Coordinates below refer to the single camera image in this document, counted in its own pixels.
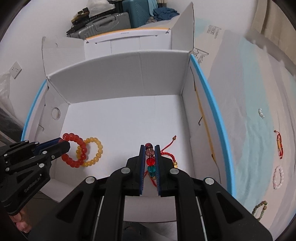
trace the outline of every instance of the hand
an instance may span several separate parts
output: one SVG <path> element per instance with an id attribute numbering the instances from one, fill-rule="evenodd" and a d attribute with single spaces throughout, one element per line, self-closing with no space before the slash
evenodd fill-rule
<path id="1" fill-rule="evenodd" d="M 26 207 L 23 207 L 17 215 L 10 216 L 10 219 L 16 224 L 18 230 L 26 234 L 32 229 L 31 225 L 29 224 L 29 217 Z"/>

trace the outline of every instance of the round hole in box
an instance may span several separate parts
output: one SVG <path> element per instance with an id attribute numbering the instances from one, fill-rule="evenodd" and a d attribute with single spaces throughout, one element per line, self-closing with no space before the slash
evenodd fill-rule
<path id="1" fill-rule="evenodd" d="M 52 118 L 54 118 L 56 121 L 61 117 L 61 111 L 58 108 L 52 109 Z"/>

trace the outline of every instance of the bed sheet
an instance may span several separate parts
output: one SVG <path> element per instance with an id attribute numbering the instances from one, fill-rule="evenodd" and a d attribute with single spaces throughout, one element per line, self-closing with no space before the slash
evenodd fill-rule
<path id="1" fill-rule="evenodd" d="M 296 213 L 296 81 L 283 64 L 245 38 L 206 20 L 196 19 L 195 25 L 193 54 L 228 132 L 236 199 L 249 212 L 266 200 L 260 222 L 276 239 Z M 282 159 L 274 130 L 281 134 Z M 283 168 L 284 182 L 275 190 L 277 166 Z"/>

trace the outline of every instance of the white pearl hair clip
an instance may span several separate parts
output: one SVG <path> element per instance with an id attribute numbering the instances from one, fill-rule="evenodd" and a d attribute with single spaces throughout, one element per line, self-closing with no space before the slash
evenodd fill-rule
<path id="1" fill-rule="evenodd" d="M 280 181 L 279 184 L 277 184 L 277 181 L 276 181 L 276 173 L 277 173 L 277 171 L 279 171 L 279 174 L 280 174 L 280 177 L 281 177 L 281 181 Z M 282 166 L 277 166 L 275 171 L 274 171 L 274 177 L 273 177 L 274 190 L 280 188 L 283 185 L 283 181 L 284 181 L 283 168 L 282 168 Z"/>
<path id="2" fill-rule="evenodd" d="M 259 113 L 259 115 L 261 116 L 262 119 L 265 117 L 265 116 L 263 115 L 263 113 L 262 113 L 262 109 L 261 109 L 261 108 L 258 109 L 258 113 Z"/>

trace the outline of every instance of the yellow beaded bracelet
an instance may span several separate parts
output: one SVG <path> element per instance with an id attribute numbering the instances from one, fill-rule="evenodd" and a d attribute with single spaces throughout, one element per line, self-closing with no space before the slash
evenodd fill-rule
<path id="1" fill-rule="evenodd" d="M 87 138 L 86 140 L 84 140 L 84 142 L 85 142 L 85 144 L 95 142 L 98 145 L 98 152 L 97 152 L 96 156 L 93 159 L 91 159 L 90 161 L 86 161 L 82 165 L 83 167 L 88 167 L 88 166 L 96 164 L 96 162 L 99 161 L 99 158 L 101 158 L 101 156 L 103 154 L 103 146 L 102 146 L 101 142 L 99 141 L 99 139 L 96 137 L 95 138 L 93 138 L 93 137 Z M 77 147 L 76 153 L 77 153 L 77 156 L 81 155 L 81 147 L 80 146 Z"/>

